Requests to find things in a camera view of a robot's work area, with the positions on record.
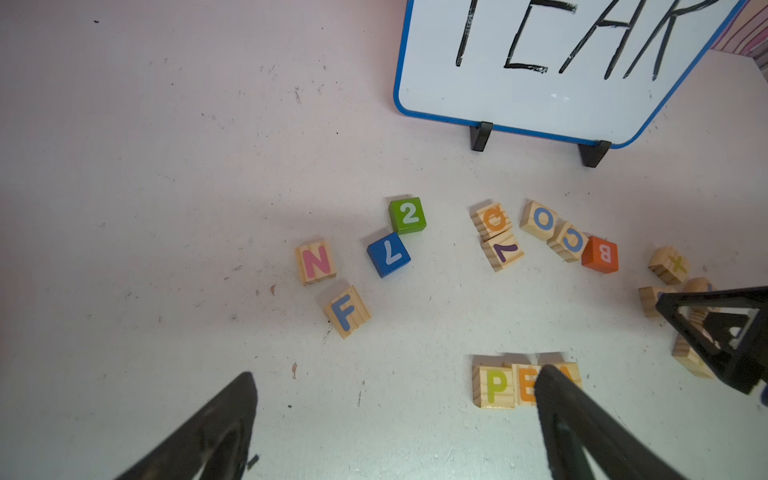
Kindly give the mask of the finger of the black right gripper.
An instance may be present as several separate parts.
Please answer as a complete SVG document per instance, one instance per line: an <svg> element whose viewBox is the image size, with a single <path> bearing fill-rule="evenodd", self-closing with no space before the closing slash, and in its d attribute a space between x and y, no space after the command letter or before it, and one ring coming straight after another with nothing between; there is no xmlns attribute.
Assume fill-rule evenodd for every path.
<svg viewBox="0 0 768 480"><path fill-rule="evenodd" d="M767 380L767 288L663 293L656 309L724 384L749 394Z"/></svg>

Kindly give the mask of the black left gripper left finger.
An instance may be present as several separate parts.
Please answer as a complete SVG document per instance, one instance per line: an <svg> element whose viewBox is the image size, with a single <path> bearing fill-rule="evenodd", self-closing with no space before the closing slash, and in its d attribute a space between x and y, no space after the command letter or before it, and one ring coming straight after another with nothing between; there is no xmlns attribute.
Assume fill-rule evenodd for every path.
<svg viewBox="0 0 768 480"><path fill-rule="evenodd" d="M121 479L240 479L249 459L258 393L243 372Z"/></svg>

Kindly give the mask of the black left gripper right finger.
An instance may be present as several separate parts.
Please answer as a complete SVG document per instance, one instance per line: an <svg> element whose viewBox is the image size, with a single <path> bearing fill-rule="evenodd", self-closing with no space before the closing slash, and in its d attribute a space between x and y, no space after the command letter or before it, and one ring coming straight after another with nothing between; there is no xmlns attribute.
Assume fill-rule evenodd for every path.
<svg viewBox="0 0 768 480"><path fill-rule="evenodd" d="M542 367L534 393L554 479L592 479L589 458L610 479L682 477L554 366Z"/></svg>

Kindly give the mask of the wooden block letter A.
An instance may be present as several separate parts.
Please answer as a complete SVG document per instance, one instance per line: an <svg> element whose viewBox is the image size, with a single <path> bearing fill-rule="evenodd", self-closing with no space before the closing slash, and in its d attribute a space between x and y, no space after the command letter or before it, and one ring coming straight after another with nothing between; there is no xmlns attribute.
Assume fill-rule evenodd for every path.
<svg viewBox="0 0 768 480"><path fill-rule="evenodd" d="M569 380L571 380L580 389L583 388L583 382L579 367L576 363L566 362L554 364L554 367L563 373Z"/></svg>

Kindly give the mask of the wooden block letter E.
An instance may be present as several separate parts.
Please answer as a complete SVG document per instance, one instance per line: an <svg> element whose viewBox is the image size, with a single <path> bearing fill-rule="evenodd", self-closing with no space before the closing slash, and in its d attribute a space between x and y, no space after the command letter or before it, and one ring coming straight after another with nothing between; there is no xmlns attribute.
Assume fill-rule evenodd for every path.
<svg viewBox="0 0 768 480"><path fill-rule="evenodd" d="M514 364L515 379L517 381L516 405L535 406L535 383L541 367L537 365Z"/></svg>

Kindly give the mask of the wooden block letter P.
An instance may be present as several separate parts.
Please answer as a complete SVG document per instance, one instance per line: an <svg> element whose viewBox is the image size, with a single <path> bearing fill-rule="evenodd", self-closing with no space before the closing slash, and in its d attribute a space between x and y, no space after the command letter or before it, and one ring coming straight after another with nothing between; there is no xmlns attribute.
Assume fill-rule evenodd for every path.
<svg viewBox="0 0 768 480"><path fill-rule="evenodd" d="M511 410L518 405L516 366L491 357L475 357L472 365L473 403L481 409Z"/></svg>

